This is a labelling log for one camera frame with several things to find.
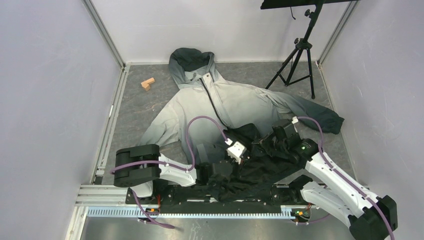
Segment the grey gradient hooded jacket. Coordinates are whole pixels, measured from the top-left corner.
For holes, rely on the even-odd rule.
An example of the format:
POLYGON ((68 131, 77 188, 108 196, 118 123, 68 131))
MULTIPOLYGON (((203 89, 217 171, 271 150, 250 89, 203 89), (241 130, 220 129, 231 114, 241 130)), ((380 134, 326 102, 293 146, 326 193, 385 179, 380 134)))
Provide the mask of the grey gradient hooded jacket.
POLYGON ((217 163, 227 157, 221 129, 244 146, 270 135, 272 124, 287 114, 313 130, 338 134, 343 118, 335 111, 283 92, 225 80, 214 53, 178 48, 168 69, 178 92, 158 113, 139 145, 165 146, 177 141, 190 160, 217 163))

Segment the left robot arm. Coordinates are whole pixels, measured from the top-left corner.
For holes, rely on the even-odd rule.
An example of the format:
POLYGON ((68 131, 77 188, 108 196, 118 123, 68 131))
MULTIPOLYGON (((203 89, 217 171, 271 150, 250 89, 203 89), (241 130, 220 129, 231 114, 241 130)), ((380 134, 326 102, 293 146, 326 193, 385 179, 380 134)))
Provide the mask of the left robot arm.
POLYGON ((166 157, 156 144, 119 149, 115 154, 113 186, 129 188, 138 197, 154 194, 159 187, 154 182, 164 182, 180 187, 205 186, 213 177, 229 177, 234 163, 221 160, 216 163, 201 162, 192 167, 166 157))

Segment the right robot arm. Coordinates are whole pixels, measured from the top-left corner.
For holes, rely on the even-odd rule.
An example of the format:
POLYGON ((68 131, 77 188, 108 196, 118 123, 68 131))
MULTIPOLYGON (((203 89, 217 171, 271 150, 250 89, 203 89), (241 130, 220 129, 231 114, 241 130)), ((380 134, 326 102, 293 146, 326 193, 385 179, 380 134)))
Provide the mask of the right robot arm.
POLYGON ((323 139, 301 139, 295 127, 298 117, 272 125, 276 140, 273 149, 284 151, 325 187, 301 176, 302 198, 323 209, 348 229, 356 240, 395 239, 398 227, 396 202, 388 195, 378 196, 342 170, 324 151, 323 139))

